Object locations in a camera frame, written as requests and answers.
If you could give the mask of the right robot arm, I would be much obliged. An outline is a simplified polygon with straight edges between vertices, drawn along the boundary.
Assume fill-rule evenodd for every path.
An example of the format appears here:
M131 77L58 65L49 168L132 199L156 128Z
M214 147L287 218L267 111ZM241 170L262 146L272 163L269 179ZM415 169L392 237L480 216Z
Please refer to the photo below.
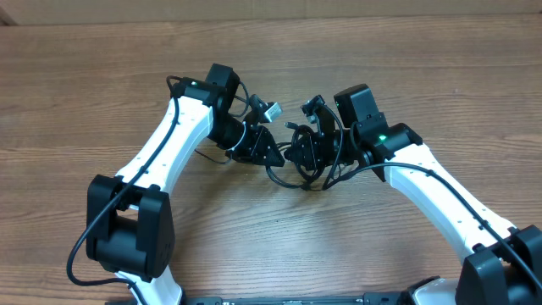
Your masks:
M301 111L308 125L294 131L285 158L306 182L325 169L324 189L373 171L410 199L457 255L458 278L430 277L400 292L366 293L365 304L539 304L541 230L515 226L482 204L432 154L412 128L388 125L365 84L334 96L333 112L320 96Z

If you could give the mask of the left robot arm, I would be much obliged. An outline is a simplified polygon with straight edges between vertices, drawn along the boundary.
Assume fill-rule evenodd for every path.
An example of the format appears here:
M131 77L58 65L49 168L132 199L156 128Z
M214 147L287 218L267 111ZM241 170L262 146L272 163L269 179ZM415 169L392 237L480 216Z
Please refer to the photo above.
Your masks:
M182 304L185 294L169 267L175 234L170 195L206 138L238 163L281 167L285 160L266 128L278 103L246 95L244 113L230 113L244 87L234 70L213 64L205 80L169 75L166 114L136 156L116 175L97 175L87 191L86 230L79 244L89 259L123 283L134 304Z

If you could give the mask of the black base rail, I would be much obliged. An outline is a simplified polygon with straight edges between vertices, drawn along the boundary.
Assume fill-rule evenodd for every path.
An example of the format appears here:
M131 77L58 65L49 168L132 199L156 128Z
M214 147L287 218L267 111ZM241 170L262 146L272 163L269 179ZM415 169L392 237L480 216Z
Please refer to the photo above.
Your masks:
M367 292L361 296L334 297L182 297L180 305L399 305L411 304L401 292Z

